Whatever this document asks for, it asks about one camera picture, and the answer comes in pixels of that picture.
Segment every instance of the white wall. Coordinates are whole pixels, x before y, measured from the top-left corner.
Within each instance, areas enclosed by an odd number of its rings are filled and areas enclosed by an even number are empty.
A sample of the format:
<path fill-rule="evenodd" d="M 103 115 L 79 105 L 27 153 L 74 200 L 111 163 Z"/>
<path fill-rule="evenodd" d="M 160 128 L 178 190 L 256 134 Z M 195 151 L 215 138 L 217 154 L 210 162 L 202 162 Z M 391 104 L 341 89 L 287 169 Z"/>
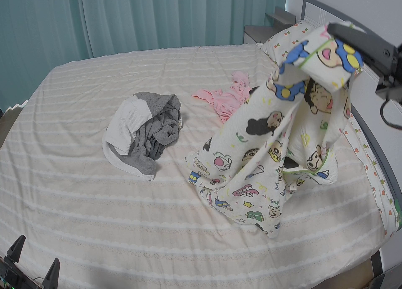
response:
<path fill-rule="evenodd" d="M 361 22 L 390 43 L 402 42 L 402 0 L 318 0 Z M 303 0 L 286 0 L 286 10 L 300 18 Z M 402 188 L 402 132 L 386 126 L 380 116 L 382 100 L 375 95 L 378 79 L 363 73 L 353 85 L 351 100 L 363 116 L 375 138 L 380 143 L 392 170 Z M 402 124 L 402 108 L 386 106 L 384 116 Z M 402 230 L 381 249 L 383 266 L 386 269 L 402 262 Z"/>

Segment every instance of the bed headboard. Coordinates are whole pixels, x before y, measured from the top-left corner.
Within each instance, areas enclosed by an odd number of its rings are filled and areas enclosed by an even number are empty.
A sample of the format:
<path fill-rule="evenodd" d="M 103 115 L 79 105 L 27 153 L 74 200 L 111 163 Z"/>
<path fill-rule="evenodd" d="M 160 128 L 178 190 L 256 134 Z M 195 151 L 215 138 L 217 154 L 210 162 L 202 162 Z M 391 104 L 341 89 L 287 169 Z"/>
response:
<path fill-rule="evenodd" d="M 347 16 L 346 14 L 330 7 L 329 5 L 321 3 L 317 0 L 303 0 L 301 19 L 307 21 L 308 23 L 310 23 L 312 26 L 314 26 L 316 28 L 318 28 L 321 25 L 324 25 L 327 22 L 351 21 L 353 24 L 362 28 L 367 33 L 372 34 L 372 35 L 377 35 L 375 32 L 370 30 L 365 25 L 361 24 L 359 21 L 357 21 L 357 20 Z M 371 71 L 371 69 L 369 69 L 369 67 L 367 67 L 366 65 L 365 65 L 365 69 L 363 70 L 363 72 L 364 73 L 362 75 L 366 75 L 366 76 L 370 77 L 375 82 L 374 87 L 376 87 L 378 77 L 376 77 L 374 72 Z M 373 89 L 372 92 L 368 92 L 368 94 L 366 94 L 366 95 L 371 96 L 371 94 L 373 94 L 373 97 L 374 97 L 375 96 L 374 90 L 375 90 L 375 88 Z M 361 105 L 364 104 L 364 102 L 361 102 L 361 99 L 362 99 L 362 97 L 359 96 L 360 102 L 359 102 L 358 109 L 363 109 Z M 399 185 L 399 183 L 395 177 L 394 171 L 393 171 L 391 165 L 389 164 L 389 161 L 388 161 L 387 157 L 385 156 L 384 151 L 381 148 L 379 141 L 377 141 L 374 134 L 372 133 L 372 131 L 369 128 L 370 126 L 371 127 L 374 127 L 376 125 L 378 126 L 379 122 L 381 123 L 381 120 L 376 121 L 375 119 L 373 119 L 373 116 L 371 114 L 370 116 L 365 116 L 366 117 L 365 119 L 367 121 L 366 122 L 363 119 L 363 116 L 361 116 L 359 114 L 356 107 L 354 107 L 354 105 L 352 105 L 352 113 L 353 113 L 355 119 L 357 120 L 357 122 L 359 123 L 361 129 L 363 130 L 364 135 L 366 136 L 367 141 L 369 143 L 369 147 L 371 147 L 371 150 L 374 152 L 377 160 L 379 161 L 379 165 L 381 166 L 381 169 L 384 172 L 385 178 L 388 181 L 388 185 L 389 185 L 389 188 L 391 189 L 394 199 L 398 200 L 399 203 L 401 204 L 402 203 L 401 186 Z"/>

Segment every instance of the pink garment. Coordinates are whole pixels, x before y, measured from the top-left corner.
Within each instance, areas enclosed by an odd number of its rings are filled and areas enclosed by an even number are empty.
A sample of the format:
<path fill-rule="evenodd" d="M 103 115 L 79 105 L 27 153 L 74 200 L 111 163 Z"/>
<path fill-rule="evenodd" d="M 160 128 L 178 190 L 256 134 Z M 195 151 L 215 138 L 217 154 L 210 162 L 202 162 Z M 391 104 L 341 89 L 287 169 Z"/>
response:
<path fill-rule="evenodd" d="M 234 84 L 225 92 L 222 89 L 212 91 L 199 89 L 193 94 L 194 97 L 204 99 L 214 105 L 215 111 L 224 123 L 249 99 L 250 90 L 252 90 L 249 87 L 249 74 L 236 70 L 232 76 Z"/>

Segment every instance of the teal curtain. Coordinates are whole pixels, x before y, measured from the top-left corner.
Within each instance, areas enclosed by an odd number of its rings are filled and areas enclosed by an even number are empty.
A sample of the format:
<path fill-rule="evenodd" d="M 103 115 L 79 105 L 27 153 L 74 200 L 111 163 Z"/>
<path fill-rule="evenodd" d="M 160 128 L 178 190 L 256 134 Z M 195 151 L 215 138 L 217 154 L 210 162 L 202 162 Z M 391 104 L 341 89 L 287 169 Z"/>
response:
<path fill-rule="evenodd" d="M 0 108 L 52 68 L 134 50 L 238 45 L 285 0 L 0 0 Z"/>

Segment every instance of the pillow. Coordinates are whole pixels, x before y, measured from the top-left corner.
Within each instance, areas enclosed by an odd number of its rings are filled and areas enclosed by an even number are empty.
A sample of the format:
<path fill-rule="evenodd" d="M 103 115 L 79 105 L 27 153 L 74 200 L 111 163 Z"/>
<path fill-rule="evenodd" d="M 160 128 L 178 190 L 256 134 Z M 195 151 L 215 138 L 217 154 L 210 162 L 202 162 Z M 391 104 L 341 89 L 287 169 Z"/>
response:
<path fill-rule="evenodd" d="M 295 25 L 269 38 L 260 48 L 276 65 L 279 65 L 288 52 L 312 29 L 314 28 L 311 24 L 304 20 L 299 20 Z"/>

